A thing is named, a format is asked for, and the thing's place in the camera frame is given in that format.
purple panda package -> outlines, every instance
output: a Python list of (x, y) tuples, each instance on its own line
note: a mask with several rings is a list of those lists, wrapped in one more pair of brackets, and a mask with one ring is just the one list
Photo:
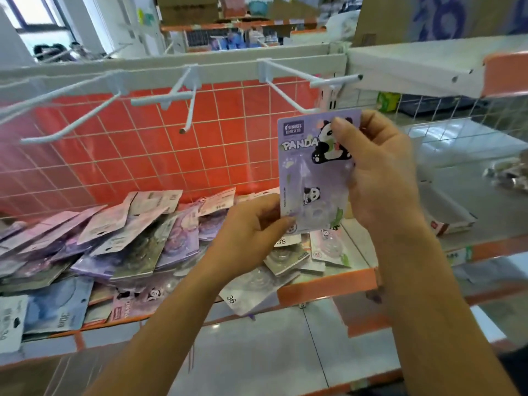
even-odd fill
[(354, 160), (332, 135), (341, 117), (358, 127), (360, 109), (322, 112), (278, 121), (280, 214), (294, 216), (289, 235), (340, 225), (348, 203)]

metal display hook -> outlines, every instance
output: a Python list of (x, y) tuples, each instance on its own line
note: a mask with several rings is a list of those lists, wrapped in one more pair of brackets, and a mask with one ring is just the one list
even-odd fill
[[(191, 100), (189, 104), (189, 112), (187, 114), (187, 121), (185, 126), (180, 129), (180, 133), (186, 133), (191, 128), (194, 113), (194, 102), (196, 99), (196, 90), (201, 89), (202, 82), (198, 72), (199, 65), (184, 65), (185, 71), (178, 79), (176, 84), (167, 94), (156, 94), (152, 96), (138, 97), (130, 100), (133, 106), (148, 106), (150, 104), (159, 103), (162, 110), (167, 110), (171, 103), (176, 100)], [(182, 86), (192, 89), (192, 91), (180, 92)]]
[(310, 88), (314, 87), (324, 87), (324, 86), (330, 86), (331, 88), (336, 88), (342, 84), (345, 83), (354, 83), (358, 82), (361, 79), (363, 79), (363, 75), (347, 75), (347, 76), (339, 76), (337, 78), (330, 78), (330, 79), (321, 79), (316, 76), (307, 74), (305, 72), (298, 71), (297, 69), (293, 69), (287, 66), (283, 66), (280, 64), (277, 64), (274, 62), (271, 58), (265, 58), (265, 59), (257, 59), (258, 63), (258, 74), (259, 74), (259, 82), (260, 83), (267, 83), (275, 92), (279, 93), (281, 97), (286, 100), (288, 104), (290, 104), (293, 108), (295, 108), (297, 111), (303, 114), (313, 114), (320, 112), (320, 108), (304, 108), (300, 106), (295, 100), (290, 98), (285, 92), (283, 92), (281, 89), (279, 89), (274, 83), (273, 83), (273, 73), (272, 68), (279, 69), (281, 71), (291, 73), (294, 76), (298, 76), (299, 78), (302, 78), (304, 80), (307, 80), (310, 83)]
[(108, 99), (104, 103), (102, 103), (100, 106), (95, 107), (93, 110), (91, 110), (89, 113), (83, 115), (81, 118), (77, 119), (75, 122), (72, 122), (68, 126), (66, 126), (64, 129), (58, 131), (57, 133), (50, 134), (48, 136), (41, 136), (41, 137), (32, 137), (32, 138), (24, 138), (20, 140), (20, 144), (28, 145), (28, 144), (39, 144), (39, 143), (49, 143), (52, 141), (56, 141), (58, 139), (61, 139), (69, 132), (73, 131), (76, 127), (81, 125), (82, 123), (89, 120), (91, 117), (95, 116), (99, 112), (101, 112), (103, 109), (108, 107), (110, 104), (112, 104), (116, 99), (123, 95), (127, 95), (128, 91), (125, 88), (125, 75), (126, 71), (111, 71), (104, 75), (98, 76), (93, 79), (88, 79), (70, 86), (63, 87), (61, 89), (54, 90), (52, 92), (34, 97), (33, 99), (29, 99), (26, 101), (22, 101), (20, 103), (14, 104), (12, 106), (6, 107), (3, 110), (0, 110), (0, 116), (5, 116), (8, 113), (10, 113), (7, 117), (5, 117), (1, 123), (7, 122), (22, 113), (25, 113), (29, 111), (31, 108), (43, 104), (46, 101), (52, 100), (60, 95), (63, 95), (65, 93), (68, 93), (69, 91), (73, 89), (77, 89), (78, 87), (82, 87), (89, 83), (95, 83), (101, 80), (106, 80), (107, 85), (109, 89), (112, 91), (112, 94), (114, 95), (112, 98)]

panda illustration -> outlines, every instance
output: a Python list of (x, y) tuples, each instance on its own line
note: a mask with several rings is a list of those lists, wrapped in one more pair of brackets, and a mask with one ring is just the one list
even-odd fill
[(303, 196), (302, 205), (307, 205), (315, 200), (319, 200), (321, 198), (321, 191), (318, 187), (305, 187)]
[[(352, 123), (352, 118), (345, 118), (348, 122)], [(317, 136), (319, 142), (315, 146), (315, 150), (312, 153), (312, 161), (314, 164), (322, 164), (332, 160), (347, 160), (352, 158), (347, 149), (340, 145), (332, 135), (332, 128), (330, 127), (330, 121), (324, 121), (324, 125), (321, 128), (319, 136)]]

window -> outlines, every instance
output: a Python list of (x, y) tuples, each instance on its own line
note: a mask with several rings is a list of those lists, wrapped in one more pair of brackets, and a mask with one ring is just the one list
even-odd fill
[(0, 0), (0, 6), (31, 54), (37, 44), (68, 48), (75, 40), (55, 0)]

person's right hand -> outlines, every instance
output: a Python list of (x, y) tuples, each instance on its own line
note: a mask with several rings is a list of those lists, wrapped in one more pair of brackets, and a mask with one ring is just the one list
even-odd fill
[(352, 213), (369, 232), (405, 227), (421, 219), (413, 145), (406, 134), (377, 111), (364, 110), (360, 129), (342, 118), (332, 120), (336, 140), (356, 166), (350, 182)]

